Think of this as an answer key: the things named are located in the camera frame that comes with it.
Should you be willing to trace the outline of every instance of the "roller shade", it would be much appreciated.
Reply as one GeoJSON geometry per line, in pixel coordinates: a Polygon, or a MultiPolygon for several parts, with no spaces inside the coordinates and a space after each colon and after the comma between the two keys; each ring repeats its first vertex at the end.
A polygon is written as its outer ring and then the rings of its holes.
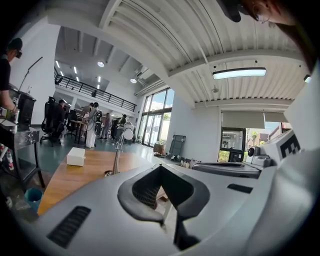
{"type": "Polygon", "coordinates": [[[266,122],[287,123],[284,113],[280,112],[264,112],[264,119],[266,122]]]}
{"type": "Polygon", "coordinates": [[[250,111],[223,112],[222,127],[264,129],[264,113],[250,111]]]}

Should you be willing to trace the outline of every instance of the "chair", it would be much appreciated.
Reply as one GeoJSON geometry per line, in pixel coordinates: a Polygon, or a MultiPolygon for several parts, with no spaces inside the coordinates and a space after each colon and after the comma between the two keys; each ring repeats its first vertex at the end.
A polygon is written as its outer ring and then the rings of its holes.
{"type": "Polygon", "coordinates": [[[59,144],[61,144],[61,141],[59,138],[57,138],[56,132],[60,131],[63,126],[64,122],[59,122],[57,127],[54,127],[54,112],[55,108],[57,106],[56,100],[53,97],[49,97],[48,101],[44,105],[44,119],[41,124],[41,129],[43,132],[45,132],[44,135],[40,138],[40,144],[42,144],[43,141],[49,140],[51,142],[52,147],[54,146],[53,142],[58,141],[59,144]]]}
{"type": "Polygon", "coordinates": [[[67,135],[72,135],[76,136],[74,134],[74,131],[76,130],[76,124],[74,122],[71,122],[71,120],[77,120],[77,112],[75,110],[70,110],[70,112],[68,113],[68,123],[66,124],[66,128],[68,130],[68,132],[64,135],[64,137],[66,137],[67,135]]]}

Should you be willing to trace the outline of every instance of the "railing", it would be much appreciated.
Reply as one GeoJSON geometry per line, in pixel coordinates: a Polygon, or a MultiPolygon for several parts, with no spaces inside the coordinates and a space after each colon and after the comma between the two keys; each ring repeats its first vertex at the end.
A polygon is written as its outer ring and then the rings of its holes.
{"type": "Polygon", "coordinates": [[[105,92],[104,90],[97,89],[86,83],[78,82],[69,77],[61,76],[57,73],[56,69],[54,69],[54,83],[58,86],[81,92],[129,111],[134,112],[136,108],[136,104],[126,101],[123,98],[114,96],[108,92],[105,92]]]}

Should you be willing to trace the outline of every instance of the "blue trash can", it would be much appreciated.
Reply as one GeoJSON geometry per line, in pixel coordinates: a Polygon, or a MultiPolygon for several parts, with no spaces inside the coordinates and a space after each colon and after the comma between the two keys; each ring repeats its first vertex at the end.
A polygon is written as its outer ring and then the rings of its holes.
{"type": "Polygon", "coordinates": [[[24,193],[25,200],[28,202],[28,204],[36,213],[38,212],[42,195],[43,195],[42,191],[35,187],[27,189],[27,191],[24,193]]]}

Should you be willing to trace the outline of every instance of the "floor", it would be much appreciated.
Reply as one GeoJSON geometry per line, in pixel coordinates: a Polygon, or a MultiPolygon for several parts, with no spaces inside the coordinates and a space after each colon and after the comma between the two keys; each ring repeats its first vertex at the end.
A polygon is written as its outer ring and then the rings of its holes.
{"type": "MultiPolygon", "coordinates": [[[[115,144],[112,141],[105,141],[96,139],[95,141],[96,147],[93,149],[95,151],[108,151],[115,152],[115,144]]],[[[71,138],[67,136],[66,138],[62,137],[61,145],[55,143],[54,146],[51,146],[51,143],[48,140],[42,142],[42,144],[38,145],[38,155],[39,155],[39,165],[42,170],[42,175],[45,184],[50,182],[51,177],[55,173],[61,161],[65,158],[72,147],[78,147],[77,144],[74,143],[74,137],[71,138]]],[[[135,153],[142,158],[153,164],[172,164],[173,162],[167,158],[159,158],[155,157],[153,154],[153,149],[141,144],[131,144],[131,145],[123,145],[123,152],[132,152],[135,153]]],[[[18,152],[18,156],[21,159],[35,162],[34,160],[34,147],[33,145],[22,148],[18,152]]],[[[25,219],[28,222],[33,222],[38,218],[36,212],[29,206],[29,204],[24,199],[24,193],[20,189],[20,185],[16,179],[7,175],[0,174],[0,185],[3,193],[6,196],[10,196],[12,200],[12,211],[25,219]]],[[[44,189],[41,187],[38,176],[35,175],[31,182],[28,185],[28,188],[38,188],[42,191],[44,189]]],[[[158,207],[156,209],[157,212],[164,213],[167,202],[158,200],[158,207]]],[[[177,212],[173,208],[163,226],[164,231],[173,238],[176,226],[176,215],[177,212]]]]}

